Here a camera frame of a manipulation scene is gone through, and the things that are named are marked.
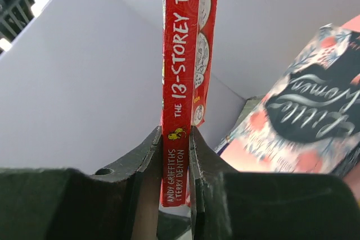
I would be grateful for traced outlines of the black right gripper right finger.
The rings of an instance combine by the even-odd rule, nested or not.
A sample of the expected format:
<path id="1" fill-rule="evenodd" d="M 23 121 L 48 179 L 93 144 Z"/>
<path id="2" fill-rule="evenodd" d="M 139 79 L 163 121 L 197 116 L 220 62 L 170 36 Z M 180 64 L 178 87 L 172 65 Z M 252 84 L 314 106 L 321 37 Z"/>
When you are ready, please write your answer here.
<path id="1" fill-rule="evenodd" d="M 190 134 L 193 239 L 358 239 L 359 206 L 327 174 L 245 173 Z"/>

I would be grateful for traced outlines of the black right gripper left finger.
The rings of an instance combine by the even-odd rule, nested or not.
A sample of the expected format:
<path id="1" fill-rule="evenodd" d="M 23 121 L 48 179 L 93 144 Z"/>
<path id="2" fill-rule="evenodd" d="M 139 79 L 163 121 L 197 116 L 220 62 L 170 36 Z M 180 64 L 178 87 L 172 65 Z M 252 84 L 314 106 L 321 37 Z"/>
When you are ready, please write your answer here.
<path id="1" fill-rule="evenodd" d="M 97 170 L 1 169 L 2 239 L 155 239 L 162 138 Z"/>

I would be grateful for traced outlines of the red 13-Storey Treehouse book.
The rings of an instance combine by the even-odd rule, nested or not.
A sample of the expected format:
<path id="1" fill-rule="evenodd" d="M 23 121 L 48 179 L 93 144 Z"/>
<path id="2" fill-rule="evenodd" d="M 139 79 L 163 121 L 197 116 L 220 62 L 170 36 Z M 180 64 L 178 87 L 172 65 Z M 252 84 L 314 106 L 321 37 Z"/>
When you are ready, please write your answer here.
<path id="1" fill-rule="evenodd" d="M 164 207 L 186 203 L 190 134 L 204 122 L 217 0 L 163 0 Z"/>

